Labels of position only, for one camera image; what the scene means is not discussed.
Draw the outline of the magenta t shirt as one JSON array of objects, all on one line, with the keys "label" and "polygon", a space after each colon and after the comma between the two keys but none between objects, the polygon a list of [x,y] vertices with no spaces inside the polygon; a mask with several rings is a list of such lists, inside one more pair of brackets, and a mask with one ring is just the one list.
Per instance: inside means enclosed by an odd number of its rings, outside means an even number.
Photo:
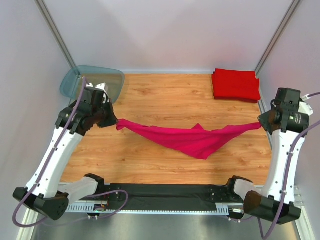
[{"label": "magenta t shirt", "polygon": [[255,122],[214,130],[206,130],[199,123],[193,128],[167,128],[142,125],[126,119],[120,119],[116,125],[118,131],[126,128],[158,145],[200,160],[208,159],[234,138],[261,127],[260,123]]}]

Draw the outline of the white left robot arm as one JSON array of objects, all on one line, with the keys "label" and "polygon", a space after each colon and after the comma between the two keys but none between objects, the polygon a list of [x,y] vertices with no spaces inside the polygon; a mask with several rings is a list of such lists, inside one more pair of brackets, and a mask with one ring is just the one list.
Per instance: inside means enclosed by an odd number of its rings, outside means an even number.
[{"label": "white left robot arm", "polygon": [[64,187],[59,184],[71,155],[86,133],[94,125],[105,128],[118,123],[106,88],[104,83],[87,85],[80,100],[59,113],[50,145],[38,169],[26,186],[14,190],[14,199],[56,221],[70,204],[103,192],[105,180],[93,173]]}]

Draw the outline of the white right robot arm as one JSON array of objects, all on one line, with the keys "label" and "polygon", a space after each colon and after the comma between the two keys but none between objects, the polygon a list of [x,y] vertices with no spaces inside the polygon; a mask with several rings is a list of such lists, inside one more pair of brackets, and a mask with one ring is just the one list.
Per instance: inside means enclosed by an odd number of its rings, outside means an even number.
[{"label": "white right robot arm", "polygon": [[313,110],[301,98],[301,92],[291,88],[279,88],[270,104],[271,110],[258,117],[272,140],[272,159],[263,188],[257,189],[252,181],[235,175],[227,187],[243,200],[245,214],[283,225],[301,216],[295,206],[294,182],[307,135],[304,131],[310,125]]}]

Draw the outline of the folded red t shirt stack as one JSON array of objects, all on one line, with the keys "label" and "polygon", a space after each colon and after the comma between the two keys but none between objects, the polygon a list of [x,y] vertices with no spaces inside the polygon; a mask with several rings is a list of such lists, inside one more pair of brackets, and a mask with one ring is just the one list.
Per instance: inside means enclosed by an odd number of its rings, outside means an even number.
[{"label": "folded red t shirt stack", "polygon": [[215,100],[237,100],[257,103],[260,99],[260,79],[254,71],[216,68],[211,75]]}]

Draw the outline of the translucent teal plastic bin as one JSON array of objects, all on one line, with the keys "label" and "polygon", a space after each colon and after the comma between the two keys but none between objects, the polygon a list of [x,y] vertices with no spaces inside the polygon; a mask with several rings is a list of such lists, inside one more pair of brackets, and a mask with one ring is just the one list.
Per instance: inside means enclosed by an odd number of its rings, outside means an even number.
[{"label": "translucent teal plastic bin", "polygon": [[120,70],[79,65],[65,75],[60,85],[60,93],[71,100],[76,100],[82,87],[82,77],[86,78],[88,85],[103,87],[113,103],[118,100],[125,82],[125,75]]}]

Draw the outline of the black cloth strip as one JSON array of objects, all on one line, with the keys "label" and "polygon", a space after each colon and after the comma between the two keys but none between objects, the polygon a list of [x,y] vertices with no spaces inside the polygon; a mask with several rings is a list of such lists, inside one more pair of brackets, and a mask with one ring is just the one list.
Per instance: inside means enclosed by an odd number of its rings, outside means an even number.
[{"label": "black cloth strip", "polygon": [[131,184],[120,185],[128,193],[124,210],[132,211],[216,211],[208,200],[208,185],[199,184]]}]

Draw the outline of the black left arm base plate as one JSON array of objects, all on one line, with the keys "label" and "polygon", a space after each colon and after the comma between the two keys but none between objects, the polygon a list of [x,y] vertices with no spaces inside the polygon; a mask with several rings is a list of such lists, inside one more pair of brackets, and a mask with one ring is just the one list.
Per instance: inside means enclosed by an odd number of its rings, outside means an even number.
[{"label": "black left arm base plate", "polygon": [[98,190],[93,195],[103,194],[101,196],[86,196],[86,200],[95,201],[111,201],[111,202],[121,202],[127,199],[127,195],[124,192],[120,192],[121,186],[118,184],[107,184],[99,186]]}]

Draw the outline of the aluminium mounting rail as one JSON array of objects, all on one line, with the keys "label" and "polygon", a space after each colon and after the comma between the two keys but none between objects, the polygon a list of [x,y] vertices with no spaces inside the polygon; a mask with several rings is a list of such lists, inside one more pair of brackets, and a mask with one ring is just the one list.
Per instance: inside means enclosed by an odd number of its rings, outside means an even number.
[{"label": "aluminium mounting rail", "polygon": [[294,187],[294,205],[298,207],[304,206],[302,194],[298,186]]}]

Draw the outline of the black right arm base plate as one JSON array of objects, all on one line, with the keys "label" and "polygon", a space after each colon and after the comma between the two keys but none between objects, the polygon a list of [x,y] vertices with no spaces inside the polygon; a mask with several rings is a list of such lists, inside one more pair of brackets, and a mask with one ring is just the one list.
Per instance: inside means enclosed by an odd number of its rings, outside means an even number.
[{"label": "black right arm base plate", "polygon": [[237,203],[242,204],[243,199],[234,193],[227,185],[209,185],[208,200],[212,203]]}]

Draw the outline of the left aluminium corner post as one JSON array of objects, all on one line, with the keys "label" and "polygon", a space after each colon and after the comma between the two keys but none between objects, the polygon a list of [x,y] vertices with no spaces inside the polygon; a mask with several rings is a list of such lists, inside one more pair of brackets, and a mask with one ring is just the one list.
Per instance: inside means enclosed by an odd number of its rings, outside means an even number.
[{"label": "left aluminium corner post", "polygon": [[46,24],[48,25],[55,41],[57,42],[62,54],[64,55],[68,65],[71,67],[71,68],[75,68],[76,67],[76,63],[65,43],[65,41],[63,40],[63,37],[45,3],[44,0],[35,0],[34,1],[35,4],[37,5],[40,13],[42,14]]}]

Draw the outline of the aluminium corner post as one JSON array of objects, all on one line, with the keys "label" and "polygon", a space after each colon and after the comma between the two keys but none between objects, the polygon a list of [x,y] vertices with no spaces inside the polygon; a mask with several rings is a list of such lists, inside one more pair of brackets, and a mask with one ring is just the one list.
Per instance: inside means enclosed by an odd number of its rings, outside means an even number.
[{"label": "aluminium corner post", "polygon": [[63,37],[45,3],[44,0],[35,0],[34,1],[35,4],[37,5],[40,13],[42,14],[46,24],[48,25],[55,41],[57,42],[62,54],[64,55],[68,65],[71,67],[71,68],[75,68],[76,67],[76,63],[65,43],[65,41],[63,40]]},{"label": "aluminium corner post", "polygon": [[283,35],[283,33],[285,32],[287,26],[289,25],[291,19],[293,18],[296,10],[298,9],[298,7],[300,6],[300,4],[302,3],[302,0],[292,0],[288,9],[286,10],[282,20],[280,21],[276,31],[274,32],[272,38],[270,39],[265,51],[263,52],[257,66],[255,67],[255,74],[256,76],[258,76],[263,68],[263,66],[265,65],[265,63],[267,62],[270,54],[272,53],[273,49],[275,48],[275,46],[277,45],[278,41],[280,40],[281,36]]}]

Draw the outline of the right aluminium corner post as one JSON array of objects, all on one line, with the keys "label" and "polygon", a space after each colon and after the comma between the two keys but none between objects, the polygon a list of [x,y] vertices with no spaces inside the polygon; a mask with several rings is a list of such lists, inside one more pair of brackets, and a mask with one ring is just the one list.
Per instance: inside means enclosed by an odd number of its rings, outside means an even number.
[{"label": "right aluminium corner post", "polygon": [[255,74],[256,76],[258,76],[263,68],[263,66],[265,65],[265,63],[267,62],[270,54],[272,53],[273,49],[275,48],[275,46],[277,45],[278,41],[280,40],[281,36],[283,35],[283,33],[285,32],[287,26],[289,25],[291,19],[293,18],[296,10],[298,9],[298,7],[300,6],[300,4],[302,3],[302,0],[292,0],[288,9],[286,10],[282,20],[280,21],[276,31],[274,32],[272,38],[270,39],[265,51],[263,52],[257,66],[255,67]]}]

